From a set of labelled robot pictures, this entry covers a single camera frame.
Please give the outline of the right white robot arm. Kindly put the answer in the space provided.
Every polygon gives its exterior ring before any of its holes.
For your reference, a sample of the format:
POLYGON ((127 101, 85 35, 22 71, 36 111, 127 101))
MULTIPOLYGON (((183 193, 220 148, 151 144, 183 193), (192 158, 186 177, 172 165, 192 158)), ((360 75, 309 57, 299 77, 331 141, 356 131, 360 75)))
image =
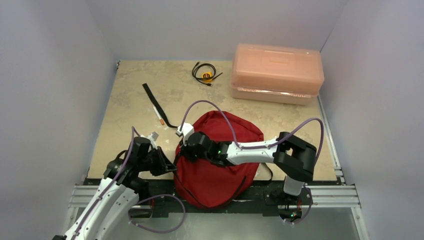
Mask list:
POLYGON ((214 141, 203 132, 195 132, 184 137, 181 150, 191 161, 203 159, 218 167, 276 165, 286 174, 280 196, 288 204, 298 200, 304 184, 313 180, 318 154, 314 145, 286 131, 275 139, 242 143, 214 141))

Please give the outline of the white orange pen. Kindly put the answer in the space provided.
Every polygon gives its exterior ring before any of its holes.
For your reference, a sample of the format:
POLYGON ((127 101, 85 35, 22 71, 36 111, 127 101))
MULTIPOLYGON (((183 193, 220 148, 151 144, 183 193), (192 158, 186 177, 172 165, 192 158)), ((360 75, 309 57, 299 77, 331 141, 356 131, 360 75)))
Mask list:
POLYGON ((158 120, 159 120, 160 124, 161 124, 162 126, 164 126, 164 125, 165 125, 165 121, 164 121, 164 119, 162 118, 161 114, 159 113, 158 109, 157 109, 155 106, 153 106, 153 110, 154 110, 155 114, 157 115, 157 117, 158 117, 158 120))

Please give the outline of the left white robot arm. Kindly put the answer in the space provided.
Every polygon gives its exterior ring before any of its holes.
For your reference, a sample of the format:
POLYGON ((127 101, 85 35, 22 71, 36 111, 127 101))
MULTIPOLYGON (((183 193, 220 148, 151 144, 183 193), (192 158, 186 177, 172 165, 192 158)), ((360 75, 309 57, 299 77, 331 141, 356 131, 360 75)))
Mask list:
POLYGON ((155 132, 135 136, 129 148, 107 164, 99 186, 81 215, 65 233, 53 239, 105 240, 118 222, 129 216, 132 207, 168 197, 167 193, 151 195, 149 182, 139 177, 141 172, 160 176, 176 171, 176 166, 157 146, 156 139, 155 132))

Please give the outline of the red student backpack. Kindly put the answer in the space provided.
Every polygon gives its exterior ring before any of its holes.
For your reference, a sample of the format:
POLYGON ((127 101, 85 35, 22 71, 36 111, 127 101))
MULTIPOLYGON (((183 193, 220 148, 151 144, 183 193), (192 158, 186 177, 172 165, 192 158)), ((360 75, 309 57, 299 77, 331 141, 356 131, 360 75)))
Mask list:
MULTIPOLYGON (((212 110, 193 124, 195 131, 205 133, 213 141, 241 143, 261 142, 263 132, 253 123, 227 111, 212 110)), ((205 159, 188 161, 180 154, 182 143, 175 150, 174 186, 184 200, 200 209, 224 207, 251 186, 258 163, 219 167, 205 159)))

